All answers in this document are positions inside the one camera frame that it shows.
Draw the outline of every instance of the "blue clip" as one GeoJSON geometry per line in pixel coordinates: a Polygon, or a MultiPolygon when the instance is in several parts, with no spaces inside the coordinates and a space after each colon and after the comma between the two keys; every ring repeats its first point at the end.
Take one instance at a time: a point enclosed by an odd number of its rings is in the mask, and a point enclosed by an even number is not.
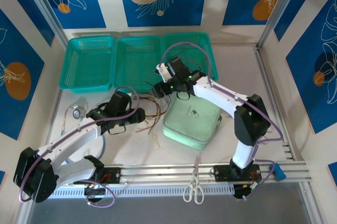
{"type": "Polygon", "coordinates": [[[276,164],[271,164],[269,166],[269,169],[273,168],[273,165],[275,165],[275,169],[274,169],[274,175],[277,181],[282,181],[284,179],[286,179],[286,175],[284,174],[284,172],[282,171],[280,165],[278,163],[276,164]]]}

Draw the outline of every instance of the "wall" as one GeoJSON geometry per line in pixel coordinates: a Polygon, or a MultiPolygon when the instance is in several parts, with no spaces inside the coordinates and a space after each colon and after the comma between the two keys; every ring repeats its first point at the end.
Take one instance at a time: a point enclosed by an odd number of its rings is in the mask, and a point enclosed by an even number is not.
{"type": "Polygon", "coordinates": [[[150,1],[98,0],[97,5],[96,0],[81,0],[81,3],[73,0],[49,0],[68,38],[77,36],[74,33],[85,32],[204,31],[210,34],[212,43],[256,43],[272,9],[268,9],[268,3],[266,4],[265,0],[167,1],[170,6],[165,7],[165,13],[162,10],[157,12],[159,7],[154,11],[154,15],[148,12],[139,18],[137,14],[150,5],[137,6],[135,2],[148,3],[150,1]],[[198,18],[198,14],[202,16],[201,22],[194,20],[198,18]]]}
{"type": "MultiPolygon", "coordinates": [[[[12,139],[0,133],[0,170],[5,171],[5,178],[0,187],[0,198],[2,199],[0,202],[0,222],[11,223],[14,221],[19,206],[18,187],[13,183],[17,160],[22,150],[28,146],[38,148],[45,139],[58,93],[58,79],[64,50],[57,40],[54,40],[49,46],[17,0],[0,0],[0,9],[44,62],[44,68],[18,139],[12,139]]],[[[0,50],[0,60],[7,56],[13,55],[4,54],[3,50],[0,50]]],[[[11,114],[8,112],[2,111],[1,115],[2,122],[11,118],[11,114]]]]}
{"type": "MultiPolygon", "coordinates": [[[[298,148],[298,152],[303,159],[306,160],[309,167],[310,174],[314,181],[315,193],[318,196],[322,209],[324,209],[326,219],[328,223],[336,223],[337,188],[329,173],[328,164],[337,161],[337,141],[335,138],[337,125],[334,124],[324,130],[320,130],[311,122],[315,119],[325,121],[326,117],[324,113],[329,111],[324,109],[326,109],[326,107],[336,109],[336,104],[323,106],[321,110],[318,110],[318,112],[321,112],[319,113],[320,115],[314,118],[311,117],[310,120],[307,110],[311,111],[315,109],[315,105],[318,107],[323,101],[326,104],[326,94],[320,92],[320,88],[326,88],[327,83],[323,85],[323,82],[316,82],[317,86],[314,87],[317,88],[308,91],[309,99],[314,99],[317,93],[321,93],[321,98],[324,98],[324,100],[318,99],[311,107],[305,107],[302,101],[303,96],[301,97],[299,93],[302,87],[297,87],[293,78],[294,72],[292,73],[290,71],[290,67],[286,61],[287,55],[293,51],[293,48],[296,49],[296,44],[299,42],[302,34],[327,1],[328,0],[306,0],[282,39],[278,41],[275,34],[271,35],[268,43],[262,49],[262,56],[269,66],[270,75],[273,76],[274,86],[277,86],[280,103],[283,105],[283,117],[286,120],[291,137],[298,148]]],[[[307,40],[303,50],[296,50],[298,53],[296,56],[300,57],[303,61],[303,64],[298,66],[300,69],[298,75],[301,76],[302,79],[307,79],[308,82],[310,82],[310,86],[313,85],[311,83],[313,79],[315,79],[315,71],[311,69],[313,65],[310,58],[316,53],[315,49],[311,49],[311,46],[313,43],[316,43],[318,44],[317,47],[322,48],[322,41],[320,39],[321,29],[316,28],[312,36],[316,35],[316,33],[318,33],[318,38],[307,40]],[[309,49],[309,52],[301,52],[304,51],[304,49],[309,49]],[[308,69],[312,70],[312,75],[305,75],[308,69]]]]}

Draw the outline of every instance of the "stethoscope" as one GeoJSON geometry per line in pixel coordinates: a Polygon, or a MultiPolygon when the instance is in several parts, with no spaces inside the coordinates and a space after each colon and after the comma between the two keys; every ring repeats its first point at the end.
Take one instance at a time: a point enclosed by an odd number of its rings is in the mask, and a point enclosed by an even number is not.
{"type": "Polygon", "coordinates": [[[73,110],[73,117],[74,117],[74,119],[77,119],[77,120],[79,119],[80,120],[79,123],[84,118],[85,109],[83,107],[80,107],[78,105],[73,105],[73,106],[68,107],[68,109],[64,113],[63,123],[62,123],[62,129],[61,129],[61,135],[63,135],[65,133],[64,132],[65,120],[67,118],[68,111],[70,111],[70,110],[73,110]]]}

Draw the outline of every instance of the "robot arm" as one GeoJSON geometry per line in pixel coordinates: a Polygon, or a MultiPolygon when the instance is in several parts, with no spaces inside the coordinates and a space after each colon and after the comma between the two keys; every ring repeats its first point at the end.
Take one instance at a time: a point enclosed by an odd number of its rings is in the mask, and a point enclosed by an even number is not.
{"type": "MultiPolygon", "coordinates": [[[[133,110],[126,110],[130,104],[131,98],[126,93],[116,91],[108,103],[102,104],[86,115],[82,123],[89,123],[98,119],[119,117],[131,113],[133,110]]],[[[19,187],[24,177],[33,163],[43,156],[40,162],[34,167],[31,174],[24,185],[24,192],[30,196],[35,202],[39,203],[47,199],[55,189],[65,184],[80,181],[83,179],[93,179],[98,181],[103,175],[104,165],[97,158],[89,155],[78,162],[71,162],[67,165],[61,165],[69,156],[76,152],[80,147],[91,140],[96,139],[104,132],[114,128],[116,125],[127,125],[140,123],[145,120],[145,111],[138,108],[133,115],[126,119],[114,121],[101,121],[83,130],[73,133],[74,128],[70,132],[63,134],[57,140],[49,144],[33,150],[27,148],[20,154],[19,161],[14,174],[14,183],[19,187]],[[53,146],[68,137],[57,147],[53,146]]]]}
{"type": "Polygon", "coordinates": [[[258,95],[248,97],[233,92],[214,81],[209,82],[204,73],[200,71],[191,73],[177,57],[172,58],[168,63],[158,65],[156,72],[161,75],[163,81],[152,88],[155,97],[162,98],[174,91],[187,92],[212,102],[234,118],[235,135],[239,142],[231,160],[231,170],[232,175],[238,179],[252,164],[255,145],[258,139],[266,134],[270,126],[267,120],[238,98],[253,104],[267,115],[262,99],[258,95]]]}

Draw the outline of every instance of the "enclosure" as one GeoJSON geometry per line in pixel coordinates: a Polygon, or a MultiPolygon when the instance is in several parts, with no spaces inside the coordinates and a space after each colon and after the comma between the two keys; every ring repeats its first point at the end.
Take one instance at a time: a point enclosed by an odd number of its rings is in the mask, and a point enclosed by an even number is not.
{"type": "MultiPolygon", "coordinates": [[[[335,223],[336,16],[336,0],[0,0],[1,223],[335,223]],[[262,97],[284,138],[261,146],[256,158],[279,163],[287,178],[270,176],[247,202],[215,182],[210,170],[228,164],[237,145],[233,120],[222,111],[202,151],[166,137],[163,118],[151,133],[141,123],[95,140],[87,154],[121,168],[119,184],[110,184],[110,210],[88,206],[83,187],[72,184],[45,202],[20,204],[13,182],[20,153],[76,126],[69,108],[88,110],[114,93],[60,90],[69,40],[112,36],[116,48],[123,38],[176,33],[208,34],[217,83],[262,97]],[[200,206],[181,199],[199,153],[200,206]]],[[[151,102],[141,106],[156,113],[151,102]]],[[[259,164],[264,178],[270,164],[259,164]]]]}

